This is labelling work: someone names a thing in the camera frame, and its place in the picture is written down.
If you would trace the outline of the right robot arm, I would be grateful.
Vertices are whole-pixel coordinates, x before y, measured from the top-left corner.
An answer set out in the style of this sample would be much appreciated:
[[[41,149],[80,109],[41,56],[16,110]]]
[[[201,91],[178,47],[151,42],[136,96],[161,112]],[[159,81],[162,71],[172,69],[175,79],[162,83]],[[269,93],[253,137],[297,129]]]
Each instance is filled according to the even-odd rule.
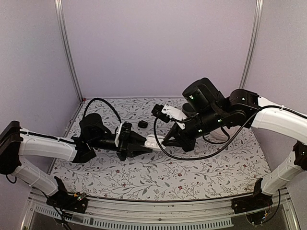
[[[297,145],[288,158],[272,173],[261,178],[256,191],[248,199],[252,209],[263,205],[267,196],[306,170],[303,151],[307,148],[307,116],[260,97],[257,93],[236,89],[228,97],[217,90],[208,78],[188,86],[182,93],[195,115],[187,117],[170,105],[162,106],[165,122],[175,124],[164,138],[164,146],[194,150],[196,139],[221,127],[245,127],[272,131],[295,139]]]

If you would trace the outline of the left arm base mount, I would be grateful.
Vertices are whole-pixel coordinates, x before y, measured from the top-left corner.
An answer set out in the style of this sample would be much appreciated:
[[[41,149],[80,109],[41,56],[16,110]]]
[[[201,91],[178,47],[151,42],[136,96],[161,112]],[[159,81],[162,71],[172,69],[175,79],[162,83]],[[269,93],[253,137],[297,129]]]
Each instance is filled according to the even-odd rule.
[[[56,176],[54,178],[57,182],[58,191],[54,195],[47,196],[46,204],[57,207],[60,210],[84,214],[88,205],[87,194],[81,192],[70,194],[66,190],[63,181]]]

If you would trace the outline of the black earbud charging case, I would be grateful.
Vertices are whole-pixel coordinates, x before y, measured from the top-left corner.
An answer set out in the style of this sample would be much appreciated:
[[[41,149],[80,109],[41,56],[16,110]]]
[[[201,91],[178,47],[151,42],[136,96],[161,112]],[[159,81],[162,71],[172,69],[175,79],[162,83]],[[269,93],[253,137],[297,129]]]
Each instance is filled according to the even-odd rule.
[[[139,128],[147,128],[148,127],[148,122],[141,120],[138,122],[138,127]]]

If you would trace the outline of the white earbud case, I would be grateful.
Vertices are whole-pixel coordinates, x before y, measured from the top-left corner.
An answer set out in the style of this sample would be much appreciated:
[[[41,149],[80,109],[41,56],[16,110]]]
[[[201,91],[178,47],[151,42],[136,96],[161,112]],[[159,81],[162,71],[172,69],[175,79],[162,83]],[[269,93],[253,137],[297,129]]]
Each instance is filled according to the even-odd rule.
[[[165,149],[166,147],[162,144],[162,141],[164,140],[164,137],[158,135],[157,138],[158,138],[159,143],[162,146],[162,148]],[[149,134],[146,137],[146,141],[144,143],[144,146],[147,147],[147,148],[153,149],[153,150],[158,150],[158,151],[161,150],[161,148],[159,147],[159,145],[158,145],[158,143],[157,143],[157,141],[155,139],[154,134]]]

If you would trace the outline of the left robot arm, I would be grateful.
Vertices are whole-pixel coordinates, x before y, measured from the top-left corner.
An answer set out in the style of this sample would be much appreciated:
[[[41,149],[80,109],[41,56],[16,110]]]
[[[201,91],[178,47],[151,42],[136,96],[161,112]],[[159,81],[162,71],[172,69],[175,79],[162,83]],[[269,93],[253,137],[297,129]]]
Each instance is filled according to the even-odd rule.
[[[59,138],[34,133],[11,121],[0,134],[0,173],[15,176],[30,187],[51,196],[61,208],[71,204],[62,180],[33,165],[26,156],[56,158],[73,163],[86,163],[96,157],[96,149],[116,152],[121,161],[151,153],[155,147],[149,139],[132,131],[131,123],[120,123],[115,133],[104,126],[99,114],[85,116],[79,122],[79,137]]]

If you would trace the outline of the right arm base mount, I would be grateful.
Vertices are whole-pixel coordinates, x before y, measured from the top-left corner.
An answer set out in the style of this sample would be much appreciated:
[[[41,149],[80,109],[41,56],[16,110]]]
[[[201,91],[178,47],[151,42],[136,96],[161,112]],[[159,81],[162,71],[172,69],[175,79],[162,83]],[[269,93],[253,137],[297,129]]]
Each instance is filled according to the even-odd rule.
[[[262,178],[255,183],[253,194],[231,200],[231,208],[235,214],[269,207],[273,204],[272,195],[266,195],[261,189]]]

